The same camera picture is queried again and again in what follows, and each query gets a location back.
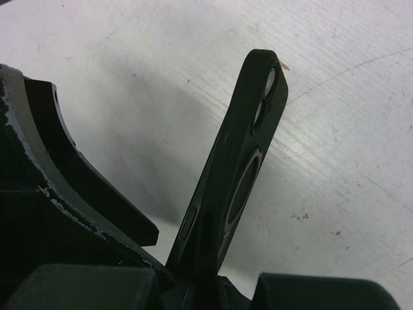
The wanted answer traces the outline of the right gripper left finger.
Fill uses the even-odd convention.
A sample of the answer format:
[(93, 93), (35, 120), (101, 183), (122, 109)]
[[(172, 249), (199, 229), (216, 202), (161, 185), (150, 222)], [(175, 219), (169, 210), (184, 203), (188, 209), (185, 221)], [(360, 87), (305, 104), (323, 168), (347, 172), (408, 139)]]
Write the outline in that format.
[(167, 309), (157, 227), (76, 149), (55, 85), (1, 66), (1, 308)]

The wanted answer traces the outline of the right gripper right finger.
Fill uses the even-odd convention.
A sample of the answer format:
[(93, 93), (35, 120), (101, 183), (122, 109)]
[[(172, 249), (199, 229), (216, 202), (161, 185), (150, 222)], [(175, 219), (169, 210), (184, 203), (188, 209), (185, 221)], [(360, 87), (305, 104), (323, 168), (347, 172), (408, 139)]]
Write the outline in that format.
[(262, 273), (252, 299), (220, 276), (229, 309), (399, 309), (379, 284), (370, 280)]

